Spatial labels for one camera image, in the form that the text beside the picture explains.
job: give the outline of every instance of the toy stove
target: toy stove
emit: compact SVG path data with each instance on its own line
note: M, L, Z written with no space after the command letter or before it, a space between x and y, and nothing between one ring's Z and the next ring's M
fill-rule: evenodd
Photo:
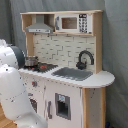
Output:
M33 71L37 73L44 73L47 72L55 67L58 67L58 65L53 64L47 64L47 63L41 63L39 62L38 65L35 66L24 66L23 69L28 71ZM28 96L30 99L30 102L34 108L34 110L40 114L44 115L44 109L43 109L43 89L44 89L44 81L43 79L39 79L39 77L35 77L30 74L24 74L24 77L22 77L25 85L26 90L28 92Z
M23 69L28 69L28 70L31 70L31 71L43 73L43 72L49 71L49 70L51 70L55 67L58 67L58 65L39 62L38 65L35 65L35 66L24 66Z

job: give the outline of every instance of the white cabinet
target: white cabinet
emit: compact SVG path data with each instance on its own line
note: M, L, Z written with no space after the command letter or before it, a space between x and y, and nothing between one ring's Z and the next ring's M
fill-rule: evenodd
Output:
M82 128L81 89L46 81L48 128Z

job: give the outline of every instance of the oven door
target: oven door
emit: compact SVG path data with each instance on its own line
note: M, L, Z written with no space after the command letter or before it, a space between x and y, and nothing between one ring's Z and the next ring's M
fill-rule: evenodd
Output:
M27 92L32 107L34 108L36 113L44 117L45 104L44 104L43 93L28 88L27 88Z
M55 14L56 32L79 33L79 14Z

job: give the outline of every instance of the countertop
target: countertop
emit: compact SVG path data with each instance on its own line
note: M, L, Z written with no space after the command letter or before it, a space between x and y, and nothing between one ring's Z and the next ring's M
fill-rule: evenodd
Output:
M33 72L33 71L29 71L29 70L24 70L24 69L20 69L19 72L40 76L44 79L55 80L55 81L59 81L59 82L65 83L65 84L70 84L70 85L73 85L76 87L82 87L82 88L106 87L106 86L111 85L115 80L114 75L107 71L100 71L98 74L93 74L83 81L75 81L75 80L61 78L61 77L51 75L53 72L55 72L61 68L63 68L63 67L56 67L46 73Z

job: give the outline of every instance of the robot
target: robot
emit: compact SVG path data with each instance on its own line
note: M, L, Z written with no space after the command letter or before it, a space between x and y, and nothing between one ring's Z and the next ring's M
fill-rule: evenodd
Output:
M1 106L6 118L13 120L18 128L47 128L46 120L33 109L18 72L24 64L23 51L0 40Z

